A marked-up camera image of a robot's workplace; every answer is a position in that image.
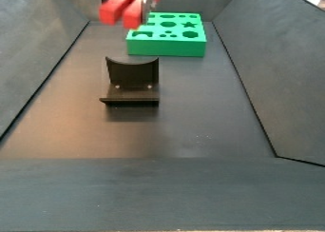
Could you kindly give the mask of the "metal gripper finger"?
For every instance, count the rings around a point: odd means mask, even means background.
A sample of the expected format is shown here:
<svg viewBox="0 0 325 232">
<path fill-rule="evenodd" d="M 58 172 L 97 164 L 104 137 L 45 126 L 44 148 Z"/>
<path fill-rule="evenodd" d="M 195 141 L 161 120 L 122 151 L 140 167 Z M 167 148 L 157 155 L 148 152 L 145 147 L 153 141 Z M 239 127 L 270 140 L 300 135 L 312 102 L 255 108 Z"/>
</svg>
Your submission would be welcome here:
<svg viewBox="0 0 325 232">
<path fill-rule="evenodd" d="M 140 0 L 140 19 L 143 24 L 147 23 L 149 11 L 155 6 L 156 0 Z"/>
</svg>

